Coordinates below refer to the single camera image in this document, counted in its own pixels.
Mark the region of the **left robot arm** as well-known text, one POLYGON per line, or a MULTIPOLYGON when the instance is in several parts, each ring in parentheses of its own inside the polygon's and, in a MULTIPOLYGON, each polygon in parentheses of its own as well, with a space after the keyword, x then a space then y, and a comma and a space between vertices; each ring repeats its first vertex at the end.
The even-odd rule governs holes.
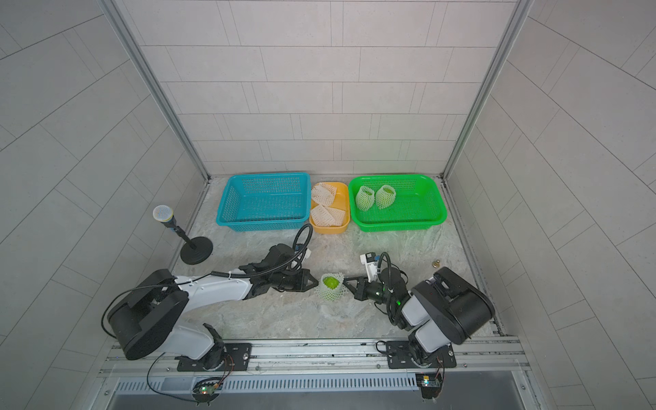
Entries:
POLYGON ((213 371, 227 362, 227 348, 209 324, 195 326, 184 314, 220 302, 244 301, 270 290, 302 293, 318 280, 302 266, 309 256, 314 229, 303 225, 292 245, 277 244, 266 257, 228 273, 176 277, 167 269, 152 273, 140 285, 115 297, 101 316, 104 332, 121 345, 128 360, 154 352, 176 354, 196 369, 213 371))

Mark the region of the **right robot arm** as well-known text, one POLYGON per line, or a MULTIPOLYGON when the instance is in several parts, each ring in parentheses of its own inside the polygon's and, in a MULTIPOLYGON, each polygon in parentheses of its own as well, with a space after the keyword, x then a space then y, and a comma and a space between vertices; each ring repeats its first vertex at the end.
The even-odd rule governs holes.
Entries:
POLYGON ((462 345, 491 321, 495 308, 478 288, 443 266, 431 278, 408 289, 408 275, 388 254, 363 254, 367 274, 342 285, 354 299, 371 301, 389 322, 408 331, 408 341, 374 343, 391 369, 455 368, 454 345, 462 345))

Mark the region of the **white foam nets pile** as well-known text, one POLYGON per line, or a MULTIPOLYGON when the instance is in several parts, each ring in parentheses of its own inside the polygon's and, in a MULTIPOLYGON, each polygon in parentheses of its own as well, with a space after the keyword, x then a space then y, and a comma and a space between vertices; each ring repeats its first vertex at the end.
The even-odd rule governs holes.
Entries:
POLYGON ((341 227, 346 212, 333 208, 338 188, 330 184, 318 183, 311 190, 311 200, 316 206, 311 210, 311 218, 318 227, 341 227))

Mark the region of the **yellow plastic tub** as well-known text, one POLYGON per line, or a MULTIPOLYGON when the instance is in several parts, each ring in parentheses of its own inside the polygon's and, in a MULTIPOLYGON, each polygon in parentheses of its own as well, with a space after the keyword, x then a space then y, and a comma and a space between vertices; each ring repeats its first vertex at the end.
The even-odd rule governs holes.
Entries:
MULTIPOLYGON (((341 227, 318 227, 314 224, 311 218, 310 211, 310 223, 314 227, 314 230, 320 234, 340 234, 346 231, 348 224, 350 223, 350 195, 348 192, 348 187, 346 184, 339 182, 320 182, 325 183, 331 186, 338 188, 337 199, 333 203, 333 208, 339 208, 346 212, 343 225, 341 227)), ((311 210, 316 206, 315 202, 311 200, 311 210)))

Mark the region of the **teal plastic basket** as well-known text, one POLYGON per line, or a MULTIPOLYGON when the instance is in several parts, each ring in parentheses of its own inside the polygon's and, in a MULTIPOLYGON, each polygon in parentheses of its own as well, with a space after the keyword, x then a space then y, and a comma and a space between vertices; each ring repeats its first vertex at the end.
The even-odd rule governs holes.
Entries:
POLYGON ((230 177, 216 223, 235 232, 299 229, 311 209, 307 173, 240 174, 230 177))

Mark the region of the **green plastic basket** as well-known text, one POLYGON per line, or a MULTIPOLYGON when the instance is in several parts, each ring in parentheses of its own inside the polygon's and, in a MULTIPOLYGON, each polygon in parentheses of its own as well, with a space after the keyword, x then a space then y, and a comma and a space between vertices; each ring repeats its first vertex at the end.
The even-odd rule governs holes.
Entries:
POLYGON ((360 176, 348 187, 351 219, 363 232, 426 230, 444 223, 448 216, 436 182, 422 174, 360 176), (381 209, 374 204, 368 210, 358 209, 356 196, 360 188, 379 191, 383 186, 396 191, 391 206, 381 209))

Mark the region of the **microphone on black stand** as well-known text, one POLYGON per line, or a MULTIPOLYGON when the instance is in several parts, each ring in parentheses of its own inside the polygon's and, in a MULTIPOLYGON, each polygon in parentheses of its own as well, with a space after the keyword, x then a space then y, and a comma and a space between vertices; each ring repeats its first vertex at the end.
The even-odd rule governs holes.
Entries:
POLYGON ((207 237, 189 238, 186 232, 178 225, 174 216, 174 210, 167 205, 157 205, 152 212, 153 218, 164 227, 174 231, 184 244, 179 252, 179 257, 186 265, 197 265, 208 259, 214 245, 207 237))

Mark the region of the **right circuit board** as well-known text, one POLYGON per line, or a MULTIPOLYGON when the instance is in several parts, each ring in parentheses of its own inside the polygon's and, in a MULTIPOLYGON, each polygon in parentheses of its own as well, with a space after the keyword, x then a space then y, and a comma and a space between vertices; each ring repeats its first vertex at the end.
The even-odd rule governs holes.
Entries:
POLYGON ((415 374, 416 384, 420 389, 421 396, 424 400, 437 400, 442 393, 443 376, 440 373, 417 373, 415 374))

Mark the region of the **circuit board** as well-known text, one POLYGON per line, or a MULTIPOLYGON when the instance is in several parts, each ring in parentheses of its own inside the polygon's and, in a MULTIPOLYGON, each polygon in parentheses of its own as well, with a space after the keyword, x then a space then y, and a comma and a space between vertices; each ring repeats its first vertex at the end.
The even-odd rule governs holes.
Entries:
POLYGON ((440 373, 417 373, 415 374, 416 384, 420 389, 421 396, 424 400, 437 400, 442 393, 443 376, 440 373))
POLYGON ((191 394, 198 406, 210 405, 220 395, 221 378, 212 377, 198 381, 192 388, 191 394))

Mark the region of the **left circuit board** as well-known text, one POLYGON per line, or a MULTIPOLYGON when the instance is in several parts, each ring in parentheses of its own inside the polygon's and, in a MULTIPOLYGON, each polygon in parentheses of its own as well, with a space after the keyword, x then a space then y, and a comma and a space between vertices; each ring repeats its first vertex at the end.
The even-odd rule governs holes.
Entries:
POLYGON ((198 381, 192 388, 191 394, 198 406, 210 405, 220 395, 221 378, 212 377, 198 381))

